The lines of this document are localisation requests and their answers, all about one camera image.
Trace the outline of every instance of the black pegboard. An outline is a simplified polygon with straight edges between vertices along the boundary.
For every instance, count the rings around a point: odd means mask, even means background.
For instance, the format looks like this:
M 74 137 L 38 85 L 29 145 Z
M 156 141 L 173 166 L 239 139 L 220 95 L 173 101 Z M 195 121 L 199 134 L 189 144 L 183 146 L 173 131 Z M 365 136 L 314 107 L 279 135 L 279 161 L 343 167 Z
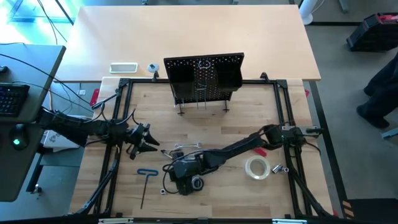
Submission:
M 230 100 L 242 85 L 243 58 L 243 53 L 165 58 L 175 104 Z

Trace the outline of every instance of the computer keyboard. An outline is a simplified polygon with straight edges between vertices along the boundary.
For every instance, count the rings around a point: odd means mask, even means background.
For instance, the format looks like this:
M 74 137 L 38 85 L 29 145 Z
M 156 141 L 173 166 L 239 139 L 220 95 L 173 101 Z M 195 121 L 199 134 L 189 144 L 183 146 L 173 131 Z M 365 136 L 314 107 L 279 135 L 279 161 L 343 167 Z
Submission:
M 18 116 L 27 98 L 29 88 L 29 85 L 0 83 L 0 116 Z

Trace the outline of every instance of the person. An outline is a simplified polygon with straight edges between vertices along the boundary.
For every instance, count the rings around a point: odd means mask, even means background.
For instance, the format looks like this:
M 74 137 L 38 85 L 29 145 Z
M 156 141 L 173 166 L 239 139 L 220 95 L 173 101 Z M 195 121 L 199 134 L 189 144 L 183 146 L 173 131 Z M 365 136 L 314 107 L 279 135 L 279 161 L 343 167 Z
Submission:
M 368 102 L 357 107 L 357 113 L 377 128 L 390 124 L 384 117 L 398 107 L 398 54 L 378 72 L 363 90 Z

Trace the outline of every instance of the wooden tabletop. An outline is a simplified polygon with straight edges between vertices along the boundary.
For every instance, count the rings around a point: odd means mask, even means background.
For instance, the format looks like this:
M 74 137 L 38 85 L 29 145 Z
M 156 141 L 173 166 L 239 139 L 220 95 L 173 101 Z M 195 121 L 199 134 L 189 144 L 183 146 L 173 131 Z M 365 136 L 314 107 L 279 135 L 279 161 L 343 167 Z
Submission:
M 99 99 L 114 93 L 119 78 L 104 78 Z M 289 80 L 289 92 L 295 121 L 298 125 L 312 125 L 307 99 L 301 80 Z M 124 108 L 123 91 L 122 107 Z M 266 85 L 243 85 L 232 95 L 228 103 L 230 111 L 222 109 L 224 102 L 209 102 L 207 110 L 200 103 L 199 110 L 195 103 L 186 104 L 185 114 L 178 115 L 169 84 L 134 84 L 130 112 L 137 108 L 135 119 L 150 123 L 151 135 L 160 142 L 160 149 L 173 149 L 175 143 L 202 142 L 205 149 L 222 148 L 234 143 L 248 134 L 257 131 L 266 124 L 277 124 L 274 91 Z M 105 116 L 111 118 L 114 100 L 106 103 Z M 170 163 L 160 151 L 146 152 L 130 160 L 122 149 L 116 192 L 114 195 L 113 214 L 123 212 L 125 217 L 243 217 L 243 218 L 282 218 L 284 214 L 293 214 L 289 181 L 286 174 L 270 174 L 265 180 L 252 180 L 244 172 L 244 163 L 255 152 L 248 151 L 226 162 L 217 171 L 203 176 L 205 186 L 194 194 L 161 195 L 162 166 Z M 193 149 L 184 149 L 186 153 Z M 78 180 L 70 206 L 70 211 L 77 211 L 98 185 L 103 163 L 105 146 L 93 144 L 87 147 L 83 156 Z M 267 152 L 271 166 L 285 164 L 282 149 Z M 320 155 L 312 147 L 303 147 L 302 160 L 305 168 L 308 188 L 323 207 L 332 212 Z M 140 209 L 145 177 L 137 175 L 137 169 L 157 169 L 159 175 L 150 177 L 144 200 Z M 167 177 L 167 186 L 175 190 L 174 184 Z M 300 207 L 304 211 L 302 196 L 298 193 Z
M 245 54 L 242 74 L 320 80 L 296 5 L 84 6 L 68 39 L 57 77 L 100 82 L 116 62 L 137 62 L 125 76 L 148 77 L 147 66 L 195 55 Z

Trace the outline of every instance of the wooden table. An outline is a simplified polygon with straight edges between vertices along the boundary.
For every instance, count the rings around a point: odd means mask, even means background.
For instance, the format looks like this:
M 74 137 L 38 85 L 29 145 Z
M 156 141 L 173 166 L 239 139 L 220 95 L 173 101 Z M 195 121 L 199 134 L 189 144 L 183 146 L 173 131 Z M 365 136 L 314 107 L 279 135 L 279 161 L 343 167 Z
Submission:
M 164 58 L 238 52 L 244 79 L 320 80 L 296 5 L 81 7 L 57 78 L 100 82 L 115 62 L 137 62 L 125 74 L 137 77 L 158 63 L 167 77 Z
M 119 78 L 103 78 L 99 99 L 114 93 Z M 301 80 L 289 80 L 290 100 L 295 121 L 298 125 L 312 125 L 307 99 Z M 173 149 L 175 143 L 202 142 L 204 148 L 222 148 L 234 143 L 266 124 L 277 124 L 274 91 L 266 85 L 243 85 L 233 93 L 229 112 L 222 109 L 224 102 L 209 102 L 207 110 L 203 103 L 199 110 L 195 103 L 186 104 L 185 114 L 178 115 L 173 107 L 169 84 L 134 84 L 130 112 L 137 108 L 138 122 L 150 123 L 151 134 L 160 142 L 158 149 Z M 114 100 L 106 103 L 105 115 L 113 113 Z M 160 151 L 139 154 L 134 161 L 122 149 L 118 181 L 114 195 L 113 214 L 123 212 L 125 217 L 241 217 L 241 218 L 282 218 L 293 214 L 289 182 L 285 174 L 270 174 L 265 180 L 251 180 L 244 173 L 244 163 L 253 151 L 236 156 L 221 166 L 218 171 L 203 176 L 205 187 L 189 196 L 161 195 L 162 166 L 170 163 Z M 87 147 L 81 163 L 78 180 L 73 194 L 70 211 L 77 211 L 98 185 L 103 163 L 105 146 L 93 144 Z M 267 152 L 271 166 L 285 164 L 282 149 Z M 308 188 L 323 207 L 332 212 L 320 155 L 312 147 L 303 147 L 302 160 Z M 149 178 L 144 207 L 140 210 L 145 177 L 137 175 L 137 169 L 159 170 L 159 176 Z M 175 190 L 167 181 L 167 186 Z M 302 211 L 302 195 L 298 193 Z

